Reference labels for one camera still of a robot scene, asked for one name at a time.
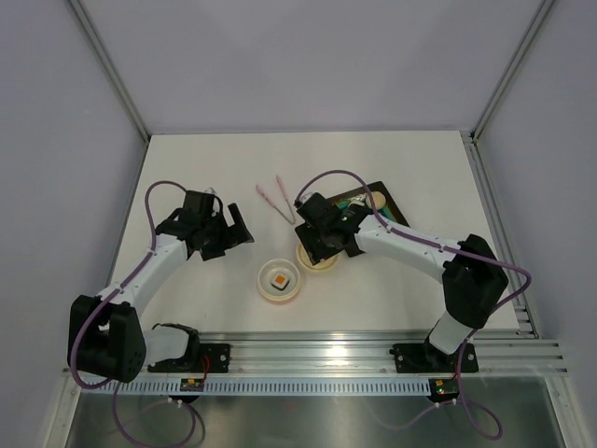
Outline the orange sushi piece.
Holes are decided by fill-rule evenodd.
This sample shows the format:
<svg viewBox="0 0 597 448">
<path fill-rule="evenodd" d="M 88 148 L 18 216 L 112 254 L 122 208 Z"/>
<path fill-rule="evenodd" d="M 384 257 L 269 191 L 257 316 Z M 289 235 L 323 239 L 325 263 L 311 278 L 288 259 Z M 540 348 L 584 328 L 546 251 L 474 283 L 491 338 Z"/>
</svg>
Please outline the orange sushi piece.
<svg viewBox="0 0 597 448">
<path fill-rule="evenodd" d="M 282 271 L 275 272 L 270 280 L 270 285 L 278 291 L 286 290 L 289 284 L 290 277 Z"/>
</svg>

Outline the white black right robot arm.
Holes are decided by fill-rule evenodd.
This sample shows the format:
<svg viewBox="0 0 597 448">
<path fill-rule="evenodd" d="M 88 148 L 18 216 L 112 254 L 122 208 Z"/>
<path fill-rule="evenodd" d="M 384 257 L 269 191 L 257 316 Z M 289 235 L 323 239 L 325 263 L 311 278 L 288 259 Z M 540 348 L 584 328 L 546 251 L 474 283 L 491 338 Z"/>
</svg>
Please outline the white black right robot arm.
<svg viewBox="0 0 597 448">
<path fill-rule="evenodd" d="M 463 241 L 431 238 L 374 214 L 362 201 L 340 209 L 319 193 L 294 203 L 302 224 L 295 232 L 310 263 L 339 253 L 372 254 L 402 262 L 437 280 L 445 311 L 421 344 L 392 355 L 414 371 L 453 371 L 465 337 L 482 329 L 508 280 L 487 242 L 470 234 Z"/>
</svg>

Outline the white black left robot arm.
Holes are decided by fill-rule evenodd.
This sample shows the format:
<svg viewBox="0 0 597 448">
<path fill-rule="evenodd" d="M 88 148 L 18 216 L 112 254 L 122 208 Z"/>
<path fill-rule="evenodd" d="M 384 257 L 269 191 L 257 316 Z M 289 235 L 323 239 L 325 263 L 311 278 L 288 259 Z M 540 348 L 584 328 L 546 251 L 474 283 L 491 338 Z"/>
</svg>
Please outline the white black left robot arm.
<svg viewBox="0 0 597 448">
<path fill-rule="evenodd" d="M 201 343 L 196 329 L 159 323 L 144 330 L 140 318 L 163 284 L 193 255 L 208 261 L 254 238 L 236 203 L 210 191 L 186 190 L 182 205 L 160 224 L 151 222 L 150 246 L 122 280 L 70 308 L 67 363 L 84 389 L 127 384 L 140 371 L 225 372 L 225 343 Z"/>
</svg>

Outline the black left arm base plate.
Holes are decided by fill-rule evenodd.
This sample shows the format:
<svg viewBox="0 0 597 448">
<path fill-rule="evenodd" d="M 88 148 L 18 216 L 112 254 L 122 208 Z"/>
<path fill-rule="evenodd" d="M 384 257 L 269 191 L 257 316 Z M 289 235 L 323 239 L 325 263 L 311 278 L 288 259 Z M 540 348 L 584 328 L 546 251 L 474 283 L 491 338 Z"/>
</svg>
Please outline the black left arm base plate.
<svg viewBox="0 0 597 448">
<path fill-rule="evenodd" d="M 152 373 L 228 373 L 231 346 L 227 343 L 198 343 L 188 347 L 181 357 L 150 364 Z"/>
</svg>

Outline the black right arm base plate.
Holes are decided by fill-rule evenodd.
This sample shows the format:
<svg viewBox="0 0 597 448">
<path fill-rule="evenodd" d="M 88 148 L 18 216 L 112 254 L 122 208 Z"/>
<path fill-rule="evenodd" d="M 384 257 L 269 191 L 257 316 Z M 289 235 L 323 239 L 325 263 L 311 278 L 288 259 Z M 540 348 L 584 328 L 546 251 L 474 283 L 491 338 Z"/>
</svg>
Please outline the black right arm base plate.
<svg viewBox="0 0 597 448">
<path fill-rule="evenodd" d="M 397 373 L 456 373 L 479 372 L 479 364 L 475 346 L 465 346 L 462 360 L 459 361 L 459 350 L 446 355 L 429 343 L 396 343 L 389 349 L 396 366 Z"/>
</svg>

